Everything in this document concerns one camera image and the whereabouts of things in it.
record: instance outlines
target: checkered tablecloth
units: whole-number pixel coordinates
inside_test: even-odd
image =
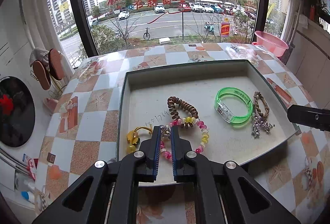
[[[252,45],[162,45],[86,59],[65,88],[49,123],[37,167],[36,200],[43,197],[47,206],[96,160],[116,157],[119,99],[127,71],[233,58],[249,59],[265,78],[291,98],[288,101],[280,95],[287,106],[316,107],[299,80],[277,57]],[[88,67],[95,61],[102,68],[90,73]],[[59,110],[75,96],[78,97],[78,125],[60,133]],[[300,125],[300,128],[302,134],[290,138],[285,147],[251,163],[249,173],[302,223],[313,223],[329,195],[330,134],[306,126]],[[308,186],[304,181],[307,167],[311,170],[315,167],[311,173],[314,183]],[[141,188],[137,222],[195,223],[190,187],[159,188],[156,196],[152,188]],[[36,212],[40,213],[37,203]]]

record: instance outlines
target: slipper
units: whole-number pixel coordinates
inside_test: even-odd
[[[49,73],[58,81],[64,77],[61,64],[61,55],[56,49],[51,49],[48,53]]]
[[[41,84],[42,89],[48,90],[51,87],[51,78],[45,66],[39,61],[36,60],[32,64],[34,75],[38,78],[39,83]]]

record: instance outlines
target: bicycle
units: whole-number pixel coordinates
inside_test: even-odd
[[[148,29],[149,28],[146,28],[146,32],[143,34],[143,39],[150,39],[150,34],[149,34],[149,32],[148,32]]]

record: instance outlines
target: silver screw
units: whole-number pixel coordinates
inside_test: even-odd
[[[97,168],[101,168],[101,167],[104,167],[105,162],[102,161],[102,160],[98,160],[98,161],[95,162],[94,165],[95,165],[95,167],[97,167]]]
[[[195,158],[197,156],[197,153],[194,151],[188,151],[186,155],[189,158]]]
[[[233,161],[229,161],[226,163],[226,167],[228,167],[229,169],[234,169],[236,168],[236,164]]]
[[[143,151],[140,151],[140,150],[138,150],[134,153],[134,156],[137,158],[141,158],[143,155],[144,155]]]

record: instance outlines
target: white car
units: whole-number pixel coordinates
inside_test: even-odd
[[[205,13],[214,13],[214,9],[209,5],[202,5]]]
[[[123,11],[123,12],[120,12],[119,16],[118,16],[118,19],[121,20],[121,19],[127,19],[129,17],[129,12],[128,11]]]
[[[156,5],[155,13],[165,13],[165,8],[162,5]]]
[[[201,5],[198,5],[198,4],[191,4],[190,8],[194,12],[200,12],[200,13],[204,12],[204,8]]]

